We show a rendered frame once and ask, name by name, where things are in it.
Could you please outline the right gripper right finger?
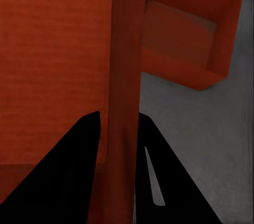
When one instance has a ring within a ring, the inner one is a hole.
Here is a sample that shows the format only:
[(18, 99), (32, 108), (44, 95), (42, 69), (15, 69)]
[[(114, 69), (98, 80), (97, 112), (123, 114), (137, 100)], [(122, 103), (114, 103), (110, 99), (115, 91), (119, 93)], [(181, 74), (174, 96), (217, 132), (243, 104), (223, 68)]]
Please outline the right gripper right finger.
[[(165, 206), (153, 202), (145, 147)], [(140, 112), (134, 189), (137, 224), (222, 224), (155, 123)]]

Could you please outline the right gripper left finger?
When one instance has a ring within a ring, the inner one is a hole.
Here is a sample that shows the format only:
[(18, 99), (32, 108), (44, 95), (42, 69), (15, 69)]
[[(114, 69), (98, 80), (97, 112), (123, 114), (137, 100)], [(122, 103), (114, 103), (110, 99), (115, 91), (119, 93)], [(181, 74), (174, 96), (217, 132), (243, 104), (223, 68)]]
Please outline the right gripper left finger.
[(86, 224), (100, 112), (80, 118), (0, 205), (0, 224)]

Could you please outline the storage box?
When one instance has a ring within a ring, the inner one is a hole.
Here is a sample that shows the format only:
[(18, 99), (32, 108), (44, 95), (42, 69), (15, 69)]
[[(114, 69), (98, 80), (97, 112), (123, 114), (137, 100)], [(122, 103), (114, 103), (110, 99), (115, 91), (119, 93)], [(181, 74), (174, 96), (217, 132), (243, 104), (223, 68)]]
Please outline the storage box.
[(226, 78), (241, 4), (242, 0), (145, 0), (141, 73), (197, 91)]
[(133, 224), (145, 0), (0, 0), (0, 205), (83, 116), (86, 224)]

